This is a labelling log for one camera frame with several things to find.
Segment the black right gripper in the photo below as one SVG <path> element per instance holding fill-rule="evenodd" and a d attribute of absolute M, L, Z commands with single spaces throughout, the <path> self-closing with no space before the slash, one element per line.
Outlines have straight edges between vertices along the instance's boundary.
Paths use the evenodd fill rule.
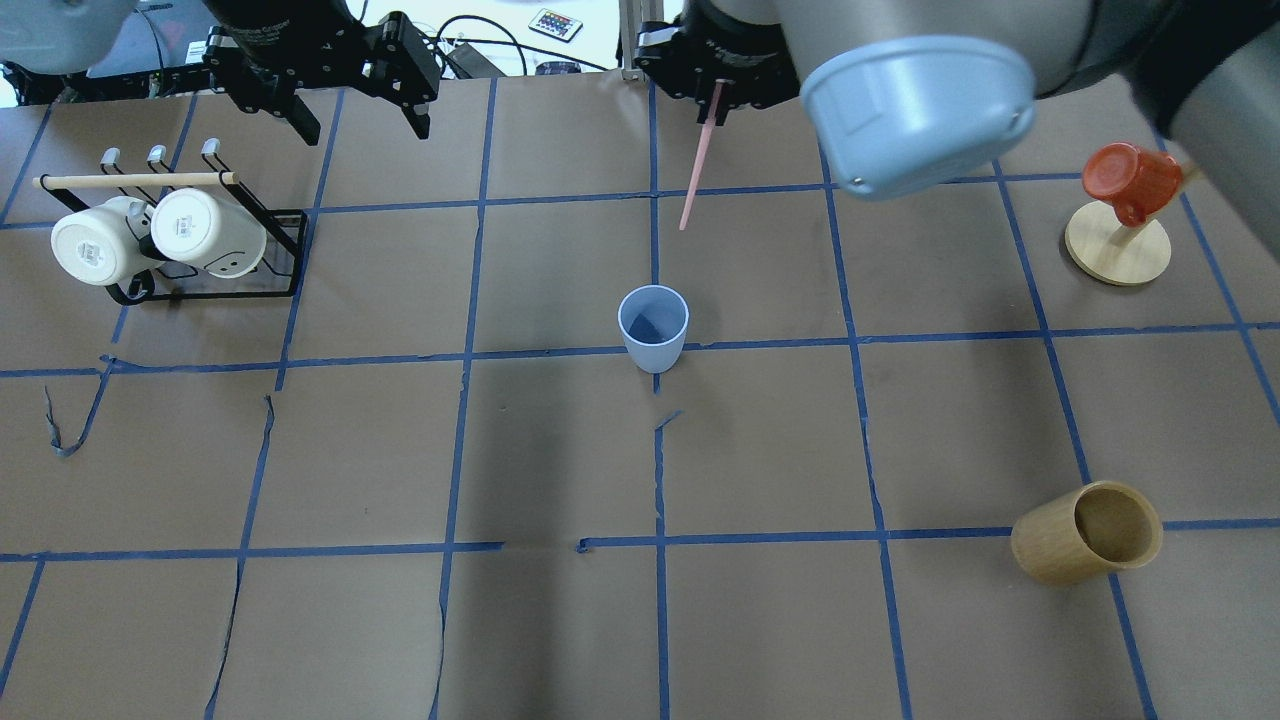
<path fill-rule="evenodd" d="M 685 1 L 673 20 L 640 24 L 635 61 L 668 97 L 700 111 L 767 109 L 800 94 L 772 1 Z"/>

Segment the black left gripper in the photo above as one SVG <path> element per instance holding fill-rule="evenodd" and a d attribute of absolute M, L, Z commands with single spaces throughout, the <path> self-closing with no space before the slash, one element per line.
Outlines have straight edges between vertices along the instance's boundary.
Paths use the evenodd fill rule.
<path fill-rule="evenodd" d="M 442 64 L 403 12 L 376 27 L 346 1 L 206 1 L 214 23 L 204 61 L 243 111 L 270 111 L 311 147 L 321 123 L 297 88 L 339 85 L 362 64 L 362 92 L 399 108 L 420 140 L 430 136 Z"/>

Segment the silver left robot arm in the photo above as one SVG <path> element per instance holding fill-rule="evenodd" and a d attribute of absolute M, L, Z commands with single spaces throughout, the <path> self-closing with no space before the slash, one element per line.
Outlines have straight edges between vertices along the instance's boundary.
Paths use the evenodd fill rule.
<path fill-rule="evenodd" d="M 207 1 L 202 61 L 246 114 L 283 119 L 310 146 L 317 118 L 302 88 L 355 88 L 398 106 L 416 137 L 430 133 L 442 61 L 403 12 L 362 24 L 343 1 Z M 41 76 L 87 70 L 111 50 L 134 1 L 5 1 L 3 60 Z"/>

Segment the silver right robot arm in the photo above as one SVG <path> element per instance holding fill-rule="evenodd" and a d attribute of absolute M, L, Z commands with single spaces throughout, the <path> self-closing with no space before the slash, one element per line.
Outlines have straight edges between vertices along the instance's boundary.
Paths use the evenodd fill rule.
<path fill-rule="evenodd" d="M 723 123 L 799 97 L 835 182 L 896 199 L 1015 147 L 1041 99 L 1121 76 L 1277 252 L 1275 1 L 686 1 L 621 60 Z"/>

